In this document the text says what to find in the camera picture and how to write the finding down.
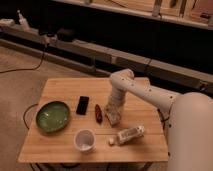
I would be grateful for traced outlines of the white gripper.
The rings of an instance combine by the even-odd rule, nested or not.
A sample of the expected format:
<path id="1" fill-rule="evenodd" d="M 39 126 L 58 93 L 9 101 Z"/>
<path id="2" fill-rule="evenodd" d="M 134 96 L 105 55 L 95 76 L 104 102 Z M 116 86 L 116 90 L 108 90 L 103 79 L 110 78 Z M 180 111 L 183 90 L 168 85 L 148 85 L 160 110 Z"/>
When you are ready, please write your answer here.
<path id="1" fill-rule="evenodd" d="M 105 115 L 111 126 L 118 124 L 121 120 L 121 112 L 116 105 L 107 104 L 105 107 Z"/>

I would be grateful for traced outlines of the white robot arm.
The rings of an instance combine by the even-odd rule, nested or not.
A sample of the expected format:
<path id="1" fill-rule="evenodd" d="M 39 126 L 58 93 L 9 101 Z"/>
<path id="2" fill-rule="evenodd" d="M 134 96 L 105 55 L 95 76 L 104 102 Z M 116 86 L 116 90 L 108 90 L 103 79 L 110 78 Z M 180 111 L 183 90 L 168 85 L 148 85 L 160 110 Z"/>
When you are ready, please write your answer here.
<path id="1" fill-rule="evenodd" d="M 213 99 L 205 94 L 145 86 L 130 69 L 114 72 L 105 107 L 109 123 L 121 120 L 127 92 L 169 114 L 167 171 L 213 171 Z"/>

